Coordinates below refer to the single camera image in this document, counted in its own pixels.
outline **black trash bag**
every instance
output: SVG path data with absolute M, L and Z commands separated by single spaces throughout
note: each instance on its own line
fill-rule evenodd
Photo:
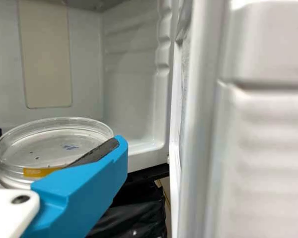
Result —
M 122 187 L 88 238 L 167 238 L 162 187 Z

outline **petri dish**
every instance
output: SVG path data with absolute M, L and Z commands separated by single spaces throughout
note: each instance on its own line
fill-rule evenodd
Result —
M 33 181 L 113 136 L 106 124 L 80 117 L 47 118 L 17 126 L 0 137 L 0 184 L 29 189 Z

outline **black rubber pad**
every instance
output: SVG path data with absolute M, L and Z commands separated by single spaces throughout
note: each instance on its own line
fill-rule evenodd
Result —
M 86 154 L 84 154 L 82 157 L 78 158 L 74 162 L 70 163 L 65 168 L 97 162 L 105 155 L 107 155 L 108 153 L 116 149 L 118 146 L 119 146 L 118 140 L 116 140 L 115 138 L 111 138 L 105 141 L 104 143 L 102 143 L 101 145 L 99 145 L 98 147 L 87 152 Z

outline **blue plastic clamp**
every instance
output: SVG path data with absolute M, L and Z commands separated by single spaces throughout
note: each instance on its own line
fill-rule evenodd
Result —
M 111 205 L 127 178 L 128 144 L 101 160 L 65 168 L 31 184 L 40 196 L 40 210 L 22 237 L 85 237 Z

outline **yellow label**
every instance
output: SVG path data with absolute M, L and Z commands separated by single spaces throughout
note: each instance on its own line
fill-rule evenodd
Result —
M 45 168 L 23 168 L 23 176 L 32 178 L 42 178 L 51 172 L 60 170 L 64 167 L 45 167 Z

